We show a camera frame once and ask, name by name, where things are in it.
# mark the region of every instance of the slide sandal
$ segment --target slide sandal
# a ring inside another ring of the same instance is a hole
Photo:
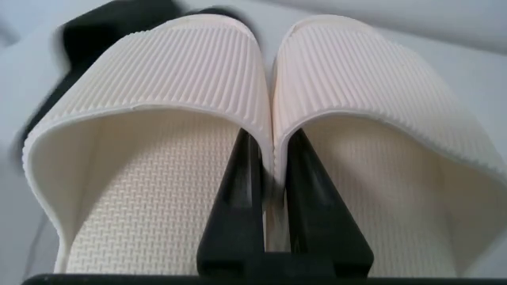
[[[505,163],[419,55],[359,21],[315,16],[292,27],[274,70],[280,198],[302,128],[372,248],[370,276],[485,276],[500,266]]]
[[[241,128],[271,173],[265,73],[244,24],[192,15],[116,42],[25,142],[25,174],[59,235],[55,271],[196,274]]]

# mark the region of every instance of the white surface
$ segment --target white surface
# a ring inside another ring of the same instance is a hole
[[[22,216],[27,220],[26,226],[14,225],[12,220],[2,220],[3,229],[16,230],[16,234],[2,234],[2,238],[6,237],[5,242],[0,244],[2,283],[15,284],[21,279],[21,274],[18,274],[21,270],[11,268],[25,266],[28,252],[22,249],[29,247],[29,241],[24,246],[22,245],[24,242],[18,237],[32,235],[41,213],[38,206],[34,204],[35,200],[30,198],[31,194],[26,194],[28,186],[21,182],[21,179],[16,178],[18,174],[14,168],[15,164],[8,161],[7,157],[12,147],[16,145],[18,132],[66,72],[66,64],[59,57],[55,29],[65,21],[104,2],[106,1],[65,2],[68,4],[59,6],[59,11],[54,17],[46,19],[24,40],[8,47],[0,54],[0,151],[2,151],[0,158],[4,160],[3,165],[7,165],[6,167],[10,169],[9,171],[0,170],[2,175],[8,177],[7,180],[12,181],[10,186],[2,185],[0,200],[13,205],[6,213],[3,210],[5,207],[2,207],[2,212],[5,213],[2,216]],[[271,63],[283,35],[292,24],[311,14],[301,9],[232,0],[185,1],[185,3],[194,8],[216,3],[232,5],[245,13],[261,35],[261,49],[265,56],[268,78]],[[379,31],[388,39],[406,45],[421,54],[477,116],[502,157],[507,159],[507,132],[505,131],[507,116],[503,112],[503,107],[507,105],[505,96],[507,57],[408,33],[393,32],[383,28]],[[34,210],[28,213],[26,208]],[[14,251],[11,248],[17,242],[20,243],[20,250]],[[51,238],[45,239],[44,242],[51,244]],[[4,261],[3,253],[10,253],[5,257],[6,261]],[[486,266],[478,274],[499,276],[505,273],[505,259],[502,257],[499,256],[498,262]],[[51,270],[53,260],[41,260],[38,265],[44,266],[44,263],[48,264],[47,268]]]
[[[507,53],[503,0],[263,0],[314,13],[352,17],[370,25]]]

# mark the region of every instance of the slipper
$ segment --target slipper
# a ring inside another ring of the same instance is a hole
[[[196,274],[241,128],[271,173],[265,73],[244,24],[192,15],[117,41],[25,142],[25,174],[59,235],[55,271]]]
[[[316,16],[291,28],[274,71],[279,200],[303,128],[372,248],[370,276],[481,275],[507,226],[505,163],[419,55],[359,21]]]

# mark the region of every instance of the ribbed texture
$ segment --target ribbed texture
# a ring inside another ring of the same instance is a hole
[[[262,140],[259,143],[271,144],[266,94],[257,42],[234,26],[206,22],[138,32],[111,46],[84,73],[40,121],[27,144],[62,122],[143,105],[225,117]],[[272,161],[271,153],[264,150],[265,162]]]
[[[359,29],[313,24],[295,28],[276,64],[273,134],[280,184],[290,134],[327,113],[385,121],[445,156],[505,175],[476,119],[424,60],[404,47]]]
[[[160,109],[144,125],[116,118]],[[55,270],[195,273],[238,129],[271,172],[271,126],[261,53],[242,23],[194,15],[119,40],[25,142],[26,176],[60,237]]]

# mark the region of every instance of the slipper insole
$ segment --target slipper insole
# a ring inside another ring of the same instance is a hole
[[[238,131],[174,110],[104,119],[67,272],[196,274],[197,246]]]
[[[488,232],[495,219],[481,222],[488,211],[505,212],[483,201],[495,195],[481,182],[487,179],[459,165],[451,174],[453,162],[402,132],[343,116],[304,131],[372,248],[370,276],[461,276],[497,234]],[[453,212],[460,218],[453,220]]]

